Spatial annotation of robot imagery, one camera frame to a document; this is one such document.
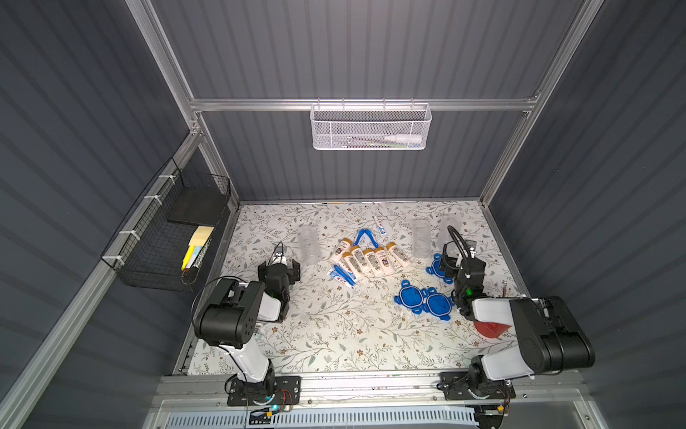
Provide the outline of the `white bottle brown cap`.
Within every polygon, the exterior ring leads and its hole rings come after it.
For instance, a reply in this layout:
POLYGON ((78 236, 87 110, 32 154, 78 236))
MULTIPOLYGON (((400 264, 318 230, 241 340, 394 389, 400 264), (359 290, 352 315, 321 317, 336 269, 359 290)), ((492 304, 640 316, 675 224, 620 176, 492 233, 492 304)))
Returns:
POLYGON ((364 278, 364 271, 362 270, 362 267, 350 252, 344 253, 342 257, 343 261, 348 267, 348 271, 353 275, 353 277, 356 279, 364 278))
POLYGON ((387 246, 387 251, 393 257, 393 259, 396 261, 398 265, 400 265, 402 268, 409 268, 409 266, 412 265, 412 262, 407 255, 407 253, 398 246, 397 243, 394 241, 391 241, 387 246))
POLYGON ((351 248, 351 254, 360 266, 361 272, 367 277, 374 277, 373 270, 369 261, 366 259, 362 248, 355 245, 351 248))
POLYGON ((393 275, 393 273, 396 272, 396 269, 386 248, 377 248, 374 253, 382 273, 384 273, 384 275, 393 275))
POLYGON ((370 270, 373 274, 374 277, 384 277, 385 273, 382 269, 382 265, 379 262, 379 259, 377 258, 376 252, 374 250, 371 250, 368 248, 368 250, 365 250, 363 252, 364 254, 364 259, 366 260, 367 264, 370 267, 370 270))
POLYGON ((353 246, 353 241, 348 238, 342 239, 338 246, 335 248, 334 252, 330 256, 330 261, 333 264, 339 264, 343 259, 344 255, 349 252, 350 248, 353 246))

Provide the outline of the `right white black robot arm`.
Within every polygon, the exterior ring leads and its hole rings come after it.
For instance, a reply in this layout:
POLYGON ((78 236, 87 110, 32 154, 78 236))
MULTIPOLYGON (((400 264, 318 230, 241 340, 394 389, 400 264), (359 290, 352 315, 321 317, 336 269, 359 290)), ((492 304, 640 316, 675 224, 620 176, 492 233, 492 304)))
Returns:
POLYGON ((491 297, 484 292, 484 261, 443 253, 434 262, 452 282, 451 299, 462 317, 496 337, 500 327, 516 334, 513 346, 474 357, 467 375, 444 382, 443 390, 462 384, 475 396, 488 397, 515 379, 594 365, 591 341, 561 298, 491 297))

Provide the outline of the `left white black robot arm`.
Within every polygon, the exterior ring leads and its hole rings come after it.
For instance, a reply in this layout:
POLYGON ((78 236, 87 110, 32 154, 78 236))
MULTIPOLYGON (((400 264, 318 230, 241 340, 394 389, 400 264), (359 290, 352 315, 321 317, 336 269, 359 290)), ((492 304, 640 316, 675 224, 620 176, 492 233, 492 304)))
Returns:
POLYGON ((225 351, 237 368, 237 379, 264 389, 274 384, 273 363, 259 349, 259 323, 281 323, 289 312, 290 289, 301 278, 301 266, 289 257, 277 257, 257 268, 258 279, 244 282, 233 275, 208 283, 213 289, 193 311, 195 335, 225 351))

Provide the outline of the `red pencil cup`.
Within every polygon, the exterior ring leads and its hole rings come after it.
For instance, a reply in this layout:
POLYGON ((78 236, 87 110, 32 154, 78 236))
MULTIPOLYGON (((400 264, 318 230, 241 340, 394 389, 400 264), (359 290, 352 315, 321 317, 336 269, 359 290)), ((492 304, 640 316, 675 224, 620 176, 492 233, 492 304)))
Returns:
POLYGON ((483 337, 488 339, 498 339, 500 336, 505 334, 511 325, 504 325, 500 323, 491 322, 479 322, 473 323, 476 331, 483 337))

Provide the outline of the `yellow sticky notes pad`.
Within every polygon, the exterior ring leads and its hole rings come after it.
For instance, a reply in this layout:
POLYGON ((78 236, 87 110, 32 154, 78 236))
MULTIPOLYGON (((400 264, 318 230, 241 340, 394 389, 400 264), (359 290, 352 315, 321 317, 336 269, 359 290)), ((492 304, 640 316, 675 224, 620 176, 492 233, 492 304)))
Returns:
POLYGON ((189 246, 190 247, 203 247, 205 245, 205 243, 211 237, 213 231, 214 231, 214 227, 199 226, 198 228, 196 228, 193 235, 191 236, 191 238, 189 240, 189 246))

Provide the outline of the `yellow marker in basket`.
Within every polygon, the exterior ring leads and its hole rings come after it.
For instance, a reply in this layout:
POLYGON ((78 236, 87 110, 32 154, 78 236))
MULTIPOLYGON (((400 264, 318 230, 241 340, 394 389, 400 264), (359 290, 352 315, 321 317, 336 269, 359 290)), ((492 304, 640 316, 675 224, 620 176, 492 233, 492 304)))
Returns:
POLYGON ((184 259, 182 261, 182 271, 184 271, 188 267, 189 262, 191 261, 194 252, 195 252, 195 246, 189 246, 189 248, 188 248, 188 250, 184 256, 184 259))

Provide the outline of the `black notebook in basket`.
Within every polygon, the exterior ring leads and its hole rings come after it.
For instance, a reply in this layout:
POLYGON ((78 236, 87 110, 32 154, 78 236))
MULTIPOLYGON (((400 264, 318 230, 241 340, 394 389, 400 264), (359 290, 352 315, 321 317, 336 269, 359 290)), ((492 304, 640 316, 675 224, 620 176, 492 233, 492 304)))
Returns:
POLYGON ((219 192, 183 188, 166 219, 182 225, 215 226, 221 219, 225 206, 226 198, 219 192))

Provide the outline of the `white ventilated front panel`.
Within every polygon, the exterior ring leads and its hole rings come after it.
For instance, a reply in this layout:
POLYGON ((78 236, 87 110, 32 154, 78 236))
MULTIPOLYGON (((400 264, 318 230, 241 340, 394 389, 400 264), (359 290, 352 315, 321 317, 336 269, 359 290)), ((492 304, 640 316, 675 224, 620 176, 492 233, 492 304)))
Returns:
POLYGON ((357 428, 392 425, 477 427, 473 409, 451 406, 349 409, 295 409, 275 416, 251 416, 245 410, 174 412, 164 428, 357 428))

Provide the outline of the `white tube in basket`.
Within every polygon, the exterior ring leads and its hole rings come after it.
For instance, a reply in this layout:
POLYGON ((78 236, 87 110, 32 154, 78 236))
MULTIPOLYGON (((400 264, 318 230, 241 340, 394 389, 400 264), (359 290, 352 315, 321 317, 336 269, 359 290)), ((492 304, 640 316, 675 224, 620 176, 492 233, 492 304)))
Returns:
POLYGON ((387 144, 401 145, 401 146, 418 146, 423 145, 423 137, 421 135, 413 134, 396 134, 387 135, 383 138, 383 141, 387 144))

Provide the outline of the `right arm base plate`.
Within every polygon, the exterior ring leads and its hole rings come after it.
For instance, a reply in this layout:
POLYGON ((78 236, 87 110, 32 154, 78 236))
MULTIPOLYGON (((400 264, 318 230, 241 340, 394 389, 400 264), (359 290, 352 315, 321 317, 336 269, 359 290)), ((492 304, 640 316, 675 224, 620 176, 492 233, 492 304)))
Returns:
POLYGON ((505 400, 516 398, 512 384, 506 381, 491 381, 478 373, 446 371, 439 374, 436 388, 446 400, 505 400))

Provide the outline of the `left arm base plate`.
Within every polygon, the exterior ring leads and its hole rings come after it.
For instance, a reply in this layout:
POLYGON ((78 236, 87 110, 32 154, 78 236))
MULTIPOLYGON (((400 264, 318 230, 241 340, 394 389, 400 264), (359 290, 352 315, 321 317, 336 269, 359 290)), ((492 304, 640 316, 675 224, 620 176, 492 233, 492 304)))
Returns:
POLYGON ((294 406, 299 404, 301 389, 300 376, 267 377, 264 382, 247 383, 233 375, 224 384, 229 407, 294 406))

